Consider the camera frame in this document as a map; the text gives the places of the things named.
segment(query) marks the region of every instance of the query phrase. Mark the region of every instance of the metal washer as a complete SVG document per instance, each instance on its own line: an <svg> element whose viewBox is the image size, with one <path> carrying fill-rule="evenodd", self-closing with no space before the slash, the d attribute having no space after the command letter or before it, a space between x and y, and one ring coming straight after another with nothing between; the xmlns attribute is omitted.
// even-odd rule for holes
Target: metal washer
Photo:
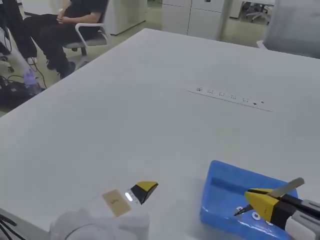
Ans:
<svg viewBox="0 0 320 240"><path fill-rule="evenodd" d="M260 215L255 211L252 213L252 218L257 221L261 219Z"/></svg>

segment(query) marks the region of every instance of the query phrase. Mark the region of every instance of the blue tray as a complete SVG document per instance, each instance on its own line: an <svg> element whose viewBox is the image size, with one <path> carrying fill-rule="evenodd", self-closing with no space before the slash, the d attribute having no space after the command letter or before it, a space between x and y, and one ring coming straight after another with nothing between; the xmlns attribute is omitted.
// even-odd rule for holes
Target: blue tray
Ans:
<svg viewBox="0 0 320 240"><path fill-rule="evenodd" d="M204 224L247 240L289 240L289 235L253 211L233 216L237 207L248 204L244 193L249 188L275 189L286 182L244 170L221 161L212 161L205 181L200 219ZM297 190L289 193L298 197Z"/></svg>

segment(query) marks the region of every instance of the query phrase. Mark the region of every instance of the chair armrest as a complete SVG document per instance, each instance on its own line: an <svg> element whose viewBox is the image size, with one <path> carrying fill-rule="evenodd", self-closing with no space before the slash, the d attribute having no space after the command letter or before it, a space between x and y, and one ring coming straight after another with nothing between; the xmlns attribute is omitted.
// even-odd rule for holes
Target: chair armrest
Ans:
<svg viewBox="0 0 320 240"><path fill-rule="evenodd" d="M88 45L84 39L84 37L81 35L79 28L81 27L104 27L103 23L77 23L75 25L75 31L78 33L82 43L84 44L84 46L87 48Z"/></svg>
<svg viewBox="0 0 320 240"><path fill-rule="evenodd" d="M265 49L268 50L268 48L266 48L266 46L264 45L264 41L260 40L256 42L256 45L258 46L259 49Z"/></svg>

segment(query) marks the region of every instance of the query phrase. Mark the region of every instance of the beige sticker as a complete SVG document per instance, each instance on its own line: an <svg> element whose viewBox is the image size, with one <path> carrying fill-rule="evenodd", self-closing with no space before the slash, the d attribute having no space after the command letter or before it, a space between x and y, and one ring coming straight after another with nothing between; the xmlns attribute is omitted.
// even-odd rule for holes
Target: beige sticker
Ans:
<svg viewBox="0 0 320 240"><path fill-rule="evenodd" d="M131 207L118 190L109 191L103 194L102 197L116 217L126 214L131 210Z"/></svg>

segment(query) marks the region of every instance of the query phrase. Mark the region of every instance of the power strip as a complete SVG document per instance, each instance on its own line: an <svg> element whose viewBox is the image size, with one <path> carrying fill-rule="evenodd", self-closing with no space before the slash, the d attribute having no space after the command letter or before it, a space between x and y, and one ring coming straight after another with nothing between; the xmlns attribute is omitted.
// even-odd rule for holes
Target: power strip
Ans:
<svg viewBox="0 0 320 240"><path fill-rule="evenodd" d="M189 92L199 94L214 99L220 99L227 102L248 106L255 109L260 109L272 112L265 101L257 101L247 97L236 96L235 94L227 93L225 91L216 90L213 87L192 86L188 89Z"/></svg>

